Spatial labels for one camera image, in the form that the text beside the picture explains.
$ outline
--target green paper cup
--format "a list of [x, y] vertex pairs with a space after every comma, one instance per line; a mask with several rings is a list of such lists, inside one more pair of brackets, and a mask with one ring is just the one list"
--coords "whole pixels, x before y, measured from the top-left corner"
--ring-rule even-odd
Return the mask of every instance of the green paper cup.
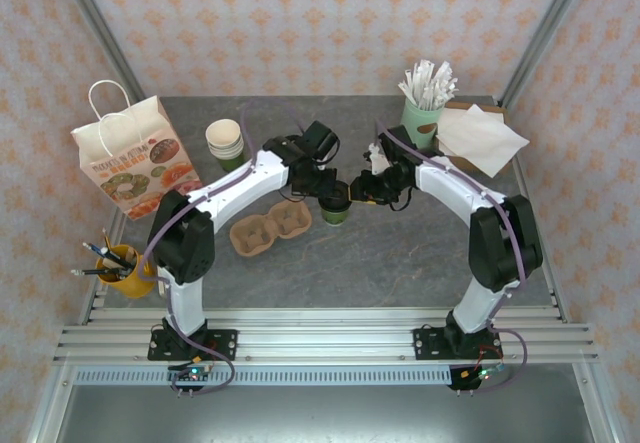
[[233, 120], [218, 120], [205, 132], [209, 151], [227, 173], [240, 168], [245, 162], [244, 140], [240, 125]]
[[349, 216], [349, 185], [336, 181], [331, 196], [318, 198], [322, 219], [329, 226], [340, 226]]
[[409, 138], [419, 150], [425, 150], [433, 144], [433, 137], [438, 129], [438, 120], [443, 108], [425, 111], [416, 107], [408, 99], [404, 102], [400, 123], [407, 129]]

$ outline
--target paper bag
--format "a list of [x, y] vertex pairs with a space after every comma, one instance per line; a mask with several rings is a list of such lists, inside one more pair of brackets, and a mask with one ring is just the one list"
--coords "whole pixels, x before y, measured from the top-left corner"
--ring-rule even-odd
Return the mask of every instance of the paper bag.
[[[118, 86], [127, 108], [101, 116], [91, 99], [101, 83]], [[186, 194], [202, 186], [157, 96], [131, 106], [122, 86], [101, 80], [89, 89], [89, 103], [98, 121], [71, 132], [80, 168], [129, 218], [155, 211], [171, 189]]]

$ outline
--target floral wallpaper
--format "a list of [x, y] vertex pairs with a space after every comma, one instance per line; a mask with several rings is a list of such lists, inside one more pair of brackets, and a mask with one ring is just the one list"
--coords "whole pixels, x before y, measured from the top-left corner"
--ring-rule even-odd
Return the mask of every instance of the floral wallpaper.
[[165, 96], [396, 94], [421, 57], [500, 96], [551, 0], [96, 0]]
[[640, 0], [577, 0], [511, 116], [571, 318], [640, 435]]
[[81, 242], [110, 214], [69, 131], [93, 121], [89, 85], [114, 75], [73, 0], [0, 0], [0, 14], [0, 440], [18, 442], [88, 289], [69, 270], [95, 263]]

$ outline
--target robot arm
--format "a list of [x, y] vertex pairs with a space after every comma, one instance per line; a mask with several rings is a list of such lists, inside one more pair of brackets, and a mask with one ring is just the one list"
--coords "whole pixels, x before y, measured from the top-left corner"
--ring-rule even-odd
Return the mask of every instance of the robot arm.
[[[171, 313], [163, 319], [164, 337], [177, 348], [173, 359], [191, 359], [197, 350], [187, 345], [180, 333], [192, 341], [204, 343], [207, 324], [202, 310], [202, 280], [215, 258], [214, 235], [231, 218], [249, 204], [286, 185], [292, 193], [315, 197], [331, 194], [337, 171], [324, 168], [323, 160], [335, 146], [336, 135], [320, 122], [314, 122], [301, 136], [276, 137], [265, 143], [254, 163], [243, 167], [211, 185], [192, 191], [188, 196], [176, 191], [167, 193], [158, 207], [149, 240], [159, 233], [173, 216], [187, 205], [204, 198], [156, 244], [153, 255], [158, 275], [169, 281]], [[213, 195], [247, 172], [239, 183]]]
[[[390, 131], [412, 146], [403, 127]], [[403, 151], [385, 135], [381, 135], [380, 142], [388, 164], [376, 162], [384, 169], [375, 174], [375, 170], [364, 170], [351, 184], [351, 199], [389, 204], [397, 202], [405, 188], [417, 188], [437, 198], [469, 227], [469, 266], [473, 278], [464, 297], [447, 317], [443, 341], [434, 345], [446, 347], [454, 357], [476, 358], [478, 347], [494, 339], [487, 330], [489, 318], [505, 293], [520, 284], [513, 246], [498, 212], [486, 197], [491, 196], [508, 215], [526, 276], [542, 264], [531, 205], [523, 196], [508, 198], [472, 180], [481, 189], [479, 193], [452, 174], [455, 167], [446, 157], [432, 157], [432, 161], [442, 165], [439, 168]], [[434, 354], [442, 357], [440, 350]]]

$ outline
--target napkin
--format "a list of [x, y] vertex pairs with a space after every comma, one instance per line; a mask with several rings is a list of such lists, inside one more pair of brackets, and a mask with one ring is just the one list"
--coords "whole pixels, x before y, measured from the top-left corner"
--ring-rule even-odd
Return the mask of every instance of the napkin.
[[502, 115], [485, 113], [473, 105], [457, 118], [453, 115], [440, 118], [437, 138], [451, 153], [494, 177], [529, 143], [501, 120]]

